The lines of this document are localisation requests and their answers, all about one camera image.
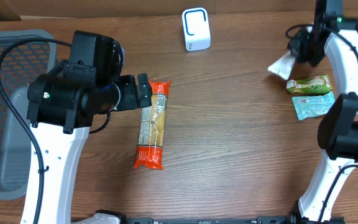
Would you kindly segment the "white tube gold cap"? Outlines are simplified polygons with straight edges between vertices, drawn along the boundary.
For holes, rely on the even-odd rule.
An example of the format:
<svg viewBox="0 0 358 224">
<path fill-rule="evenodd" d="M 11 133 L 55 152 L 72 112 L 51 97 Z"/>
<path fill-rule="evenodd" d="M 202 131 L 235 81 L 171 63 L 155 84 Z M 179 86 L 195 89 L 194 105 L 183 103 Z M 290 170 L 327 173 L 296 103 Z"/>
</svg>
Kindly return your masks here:
<svg viewBox="0 0 358 224">
<path fill-rule="evenodd" d="M 276 62 L 271 64 L 267 70 L 275 75 L 278 75 L 283 80 L 288 80 L 295 62 L 296 58 L 291 54 L 290 51 L 288 51 Z"/>
</svg>

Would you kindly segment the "green snack packet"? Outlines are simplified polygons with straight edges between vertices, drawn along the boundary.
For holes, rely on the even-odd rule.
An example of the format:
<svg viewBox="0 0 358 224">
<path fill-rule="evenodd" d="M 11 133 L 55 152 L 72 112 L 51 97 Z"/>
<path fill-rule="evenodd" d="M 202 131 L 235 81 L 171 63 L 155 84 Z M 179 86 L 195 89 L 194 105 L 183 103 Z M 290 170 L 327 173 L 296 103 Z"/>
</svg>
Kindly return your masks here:
<svg viewBox="0 0 358 224">
<path fill-rule="evenodd" d="M 333 90 L 327 75 L 320 75 L 302 80 L 289 80 L 287 81 L 286 88 L 289 93 L 301 93 L 307 95 L 327 94 Z"/>
</svg>

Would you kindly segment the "teal wet wipes packet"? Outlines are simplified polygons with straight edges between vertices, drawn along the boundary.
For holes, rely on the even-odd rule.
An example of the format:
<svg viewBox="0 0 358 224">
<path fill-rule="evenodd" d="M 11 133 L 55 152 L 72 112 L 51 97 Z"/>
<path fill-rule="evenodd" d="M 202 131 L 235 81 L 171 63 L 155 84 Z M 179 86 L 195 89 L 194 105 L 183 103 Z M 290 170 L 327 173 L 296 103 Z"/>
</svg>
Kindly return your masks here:
<svg viewBox="0 0 358 224">
<path fill-rule="evenodd" d="M 301 121 L 325 115 L 334 104 L 335 97 L 331 91 L 319 96 L 294 96 L 292 101 L 297 118 Z"/>
</svg>

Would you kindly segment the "orange pasta package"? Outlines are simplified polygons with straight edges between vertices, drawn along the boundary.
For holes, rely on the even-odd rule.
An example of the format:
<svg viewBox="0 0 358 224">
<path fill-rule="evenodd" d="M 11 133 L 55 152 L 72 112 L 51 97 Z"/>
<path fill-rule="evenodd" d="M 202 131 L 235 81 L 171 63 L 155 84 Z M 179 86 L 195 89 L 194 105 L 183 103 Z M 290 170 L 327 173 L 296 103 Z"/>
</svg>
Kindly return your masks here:
<svg viewBox="0 0 358 224">
<path fill-rule="evenodd" d="M 162 170 L 163 136 L 171 81 L 150 81 L 152 105 L 142 109 L 134 168 Z"/>
</svg>

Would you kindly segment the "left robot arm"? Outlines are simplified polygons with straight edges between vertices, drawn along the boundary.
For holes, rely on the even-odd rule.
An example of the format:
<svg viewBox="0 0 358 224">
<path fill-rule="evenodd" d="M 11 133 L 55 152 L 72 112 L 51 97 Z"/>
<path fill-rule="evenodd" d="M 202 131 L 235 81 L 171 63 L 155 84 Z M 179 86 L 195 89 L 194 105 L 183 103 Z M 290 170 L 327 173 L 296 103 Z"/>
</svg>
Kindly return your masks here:
<svg viewBox="0 0 358 224">
<path fill-rule="evenodd" d="M 152 104 L 147 75 L 121 75 L 123 62 L 118 41 L 78 30 L 62 70 L 29 85 L 35 143 L 22 223 L 70 223 L 78 162 L 94 116 Z"/>
</svg>

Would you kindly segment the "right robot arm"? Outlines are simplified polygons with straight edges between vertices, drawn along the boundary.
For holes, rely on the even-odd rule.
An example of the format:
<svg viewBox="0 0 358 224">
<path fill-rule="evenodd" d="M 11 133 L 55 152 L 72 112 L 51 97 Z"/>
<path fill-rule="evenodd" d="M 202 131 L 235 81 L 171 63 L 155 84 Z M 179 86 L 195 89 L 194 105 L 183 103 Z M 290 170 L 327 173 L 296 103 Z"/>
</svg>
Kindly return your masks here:
<svg viewBox="0 0 358 224">
<path fill-rule="evenodd" d="M 358 168 L 358 18 L 342 1 L 317 0 L 314 21 L 298 24 L 287 45 L 297 62 L 329 59 L 338 97 L 318 127 L 321 159 L 306 192 L 284 223 L 344 223 L 331 209 L 350 173 Z"/>
</svg>

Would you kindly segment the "white barcode scanner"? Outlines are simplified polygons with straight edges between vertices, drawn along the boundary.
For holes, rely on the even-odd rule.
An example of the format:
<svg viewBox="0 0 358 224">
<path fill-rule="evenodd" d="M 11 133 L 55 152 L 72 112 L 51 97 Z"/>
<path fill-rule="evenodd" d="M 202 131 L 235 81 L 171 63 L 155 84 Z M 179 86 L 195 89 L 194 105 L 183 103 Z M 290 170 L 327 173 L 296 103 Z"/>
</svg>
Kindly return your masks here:
<svg viewBox="0 0 358 224">
<path fill-rule="evenodd" d="M 192 52 L 210 48 L 211 33 L 206 9 L 203 7 L 186 9 L 181 18 L 186 50 Z"/>
</svg>

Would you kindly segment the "grey plastic mesh basket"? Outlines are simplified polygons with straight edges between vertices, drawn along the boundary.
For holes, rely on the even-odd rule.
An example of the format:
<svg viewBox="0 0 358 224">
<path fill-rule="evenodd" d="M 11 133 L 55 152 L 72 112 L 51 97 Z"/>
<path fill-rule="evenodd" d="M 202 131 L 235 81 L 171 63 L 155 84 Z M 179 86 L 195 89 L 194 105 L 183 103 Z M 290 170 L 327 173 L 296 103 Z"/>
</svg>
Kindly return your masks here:
<svg viewBox="0 0 358 224">
<path fill-rule="evenodd" d="M 0 32 L 0 54 L 24 39 L 52 38 L 45 30 Z M 22 117 L 27 115 L 27 89 L 35 78 L 48 72 L 57 62 L 57 46 L 33 42 L 11 50 L 1 65 L 1 83 Z M 31 141 L 0 95 L 0 200 L 23 196 L 30 169 Z"/>
</svg>

